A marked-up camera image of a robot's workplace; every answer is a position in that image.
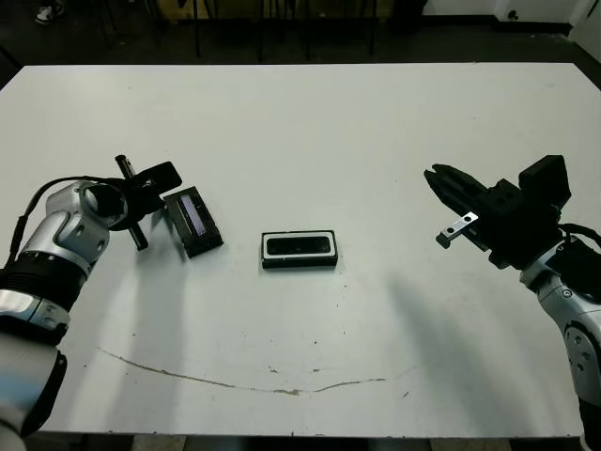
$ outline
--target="small black case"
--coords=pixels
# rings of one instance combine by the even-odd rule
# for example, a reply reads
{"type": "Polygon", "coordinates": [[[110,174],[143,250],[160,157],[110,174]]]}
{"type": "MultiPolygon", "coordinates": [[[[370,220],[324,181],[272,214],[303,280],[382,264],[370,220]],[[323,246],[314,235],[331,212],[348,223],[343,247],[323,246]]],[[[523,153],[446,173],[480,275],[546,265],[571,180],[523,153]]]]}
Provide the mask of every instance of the small black case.
{"type": "Polygon", "coordinates": [[[336,266],[338,249],[333,230],[268,232],[261,235],[264,269],[336,266]]]}
{"type": "Polygon", "coordinates": [[[164,202],[188,257],[223,244],[222,236],[195,187],[170,194],[164,202]]]}

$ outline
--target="white table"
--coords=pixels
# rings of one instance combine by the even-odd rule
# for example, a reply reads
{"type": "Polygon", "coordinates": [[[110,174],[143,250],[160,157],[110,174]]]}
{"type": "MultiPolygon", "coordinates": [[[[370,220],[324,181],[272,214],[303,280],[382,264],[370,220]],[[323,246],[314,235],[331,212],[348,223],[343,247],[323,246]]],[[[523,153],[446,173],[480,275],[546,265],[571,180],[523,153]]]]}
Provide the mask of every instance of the white table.
{"type": "MultiPolygon", "coordinates": [[[[127,232],[72,309],[46,430],[369,437],[578,435],[560,333],[425,183],[490,185],[548,153],[564,219],[600,227],[601,96],[567,64],[32,67],[0,93],[0,253],[46,180],[170,160],[225,245],[127,232]],[[335,271],[265,272],[261,232],[333,228],[335,271]]],[[[28,235],[42,208],[30,221],[28,235]]]]}

